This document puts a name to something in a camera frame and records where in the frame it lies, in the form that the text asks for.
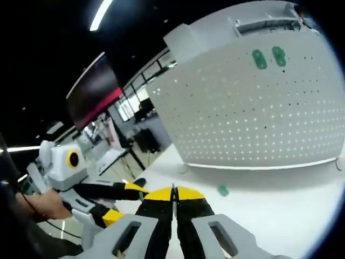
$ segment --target white robot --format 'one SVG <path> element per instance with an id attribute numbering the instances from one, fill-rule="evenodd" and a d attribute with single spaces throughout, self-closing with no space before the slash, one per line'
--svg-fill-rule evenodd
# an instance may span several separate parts
<path id="1" fill-rule="evenodd" d="M 139 200 L 148 193 L 134 183 L 90 178 L 77 144 L 55 146 L 53 142 L 43 141 L 39 159 L 46 171 L 49 187 L 59 192 L 64 206 L 84 225 L 81 239 L 84 249 L 92 246 L 98 232 L 123 215 L 113 206 L 115 200 Z M 100 199 L 112 203 L 105 206 L 99 202 Z"/>

